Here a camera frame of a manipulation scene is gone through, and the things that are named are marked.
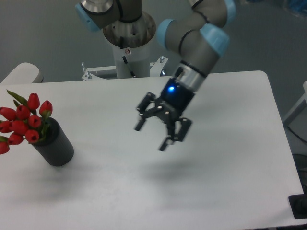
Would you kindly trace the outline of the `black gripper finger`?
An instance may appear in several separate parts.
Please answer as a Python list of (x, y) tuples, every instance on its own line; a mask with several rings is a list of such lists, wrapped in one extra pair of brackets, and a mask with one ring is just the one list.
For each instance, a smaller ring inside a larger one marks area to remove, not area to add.
[[(180, 122), (178, 132), (176, 132), (176, 122)], [(183, 142), (192, 121), (185, 117), (180, 117), (178, 120), (168, 120), (166, 123), (167, 135), (159, 147), (159, 151), (165, 151), (169, 145), (173, 145), (175, 142)]]
[(146, 119), (153, 116), (154, 111), (156, 110), (155, 100), (156, 95), (148, 92), (137, 106), (136, 110), (139, 112), (140, 118), (134, 128), (136, 131), (140, 131)]

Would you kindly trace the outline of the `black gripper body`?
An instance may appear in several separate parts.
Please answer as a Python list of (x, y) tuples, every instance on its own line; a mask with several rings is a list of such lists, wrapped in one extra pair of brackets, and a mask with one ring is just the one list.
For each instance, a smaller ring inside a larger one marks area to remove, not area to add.
[[(170, 78), (162, 89), (159, 97), (156, 97), (153, 116), (160, 118), (165, 124), (168, 120), (178, 120), (191, 102), (195, 93), (176, 78)], [(178, 132), (180, 122), (176, 122)]]

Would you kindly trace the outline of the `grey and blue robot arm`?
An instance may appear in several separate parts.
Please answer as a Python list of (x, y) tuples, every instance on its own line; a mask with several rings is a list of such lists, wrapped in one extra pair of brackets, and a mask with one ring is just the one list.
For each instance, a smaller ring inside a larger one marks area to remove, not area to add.
[(236, 15), (232, 0), (191, 0), (189, 4), (189, 17), (166, 19), (159, 25), (142, 9), (140, 0), (82, 0), (75, 6), (87, 29), (102, 31), (112, 45), (119, 79), (150, 75), (148, 44), (154, 38), (181, 56), (160, 96), (149, 92), (137, 106), (140, 119), (136, 130), (153, 116), (166, 125), (161, 151), (184, 140), (192, 122), (183, 117), (183, 112), (227, 50), (230, 38), (223, 27)]

